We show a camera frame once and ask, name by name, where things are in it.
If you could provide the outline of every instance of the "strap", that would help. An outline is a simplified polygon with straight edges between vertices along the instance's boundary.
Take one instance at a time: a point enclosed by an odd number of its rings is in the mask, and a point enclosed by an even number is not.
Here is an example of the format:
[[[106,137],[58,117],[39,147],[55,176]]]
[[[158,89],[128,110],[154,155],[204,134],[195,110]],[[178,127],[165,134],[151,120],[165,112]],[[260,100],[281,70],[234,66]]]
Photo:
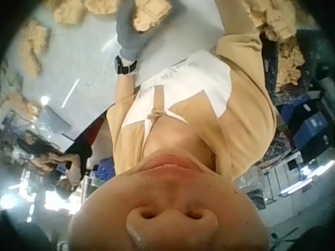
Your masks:
[[[153,98],[153,108],[151,113],[148,115],[148,119],[151,120],[152,124],[154,124],[157,118],[161,117],[165,114],[164,111],[164,86],[156,85]]]

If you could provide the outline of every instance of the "blue container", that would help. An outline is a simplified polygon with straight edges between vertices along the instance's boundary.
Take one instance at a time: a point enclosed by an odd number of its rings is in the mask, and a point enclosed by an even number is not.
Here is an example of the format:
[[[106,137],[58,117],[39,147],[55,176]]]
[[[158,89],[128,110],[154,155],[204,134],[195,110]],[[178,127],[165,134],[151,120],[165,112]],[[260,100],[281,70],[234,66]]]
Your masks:
[[[327,126],[328,123],[321,111],[314,114],[309,119],[306,119],[293,137],[297,149],[301,150],[312,138],[318,135]]]
[[[298,100],[294,101],[290,105],[283,105],[283,108],[281,110],[281,117],[282,117],[284,123],[288,124],[289,121],[291,120],[291,117],[293,115],[294,109],[297,106],[306,103],[308,100],[309,100],[309,96],[308,95],[304,95],[303,97],[301,97],[301,99],[298,99]]]
[[[107,158],[100,161],[95,177],[104,181],[108,181],[115,176],[114,159]]]

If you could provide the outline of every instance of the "blue bin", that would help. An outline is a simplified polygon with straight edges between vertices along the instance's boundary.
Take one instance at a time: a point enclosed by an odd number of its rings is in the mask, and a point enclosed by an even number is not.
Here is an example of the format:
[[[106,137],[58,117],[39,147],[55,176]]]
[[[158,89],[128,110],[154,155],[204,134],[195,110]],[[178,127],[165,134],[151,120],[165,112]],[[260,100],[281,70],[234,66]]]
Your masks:
[[[327,126],[328,123],[321,111],[314,114],[309,119],[306,119],[293,137],[297,149],[301,150],[312,138],[318,135]]]

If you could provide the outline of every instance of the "nostril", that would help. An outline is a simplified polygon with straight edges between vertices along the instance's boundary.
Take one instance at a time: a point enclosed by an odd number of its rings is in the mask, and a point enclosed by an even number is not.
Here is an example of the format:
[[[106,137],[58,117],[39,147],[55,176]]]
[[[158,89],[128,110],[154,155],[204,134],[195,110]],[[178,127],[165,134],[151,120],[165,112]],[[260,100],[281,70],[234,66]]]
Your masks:
[[[201,213],[196,211],[187,211],[185,215],[193,220],[200,220],[203,217]]]
[[[157,214],[153,211],[150,211],[150,210],[144,210],[144,211],[141,212],[141,216],[146,220],[150,220],[152,218],[155,218],[157,216]]]

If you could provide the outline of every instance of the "plastic crate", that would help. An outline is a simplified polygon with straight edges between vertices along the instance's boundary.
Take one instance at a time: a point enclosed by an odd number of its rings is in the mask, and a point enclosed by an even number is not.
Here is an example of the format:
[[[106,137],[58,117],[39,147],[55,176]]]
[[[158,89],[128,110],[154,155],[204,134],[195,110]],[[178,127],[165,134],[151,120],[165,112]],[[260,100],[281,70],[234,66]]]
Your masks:
[[[312,138],[314,138],[327,126],[328,123],[321,111],[309,119],[306,119],[293,137],[293,141],[297,149],[301,150]]]
[[[289,121],[291,120],[291,117],[292,117],[293,113],[294,113],[294,109],[297,106],[306,103],[308,100],[309,100],[309,96],[304,95],[303,97],[301,97],[301,99],[298,99],[298,100],[294,101],[290,105],[283,105],[283,108],[282,108],[282,111],[281,111],[281,117],[282,117],[284,123],[288,124]]]

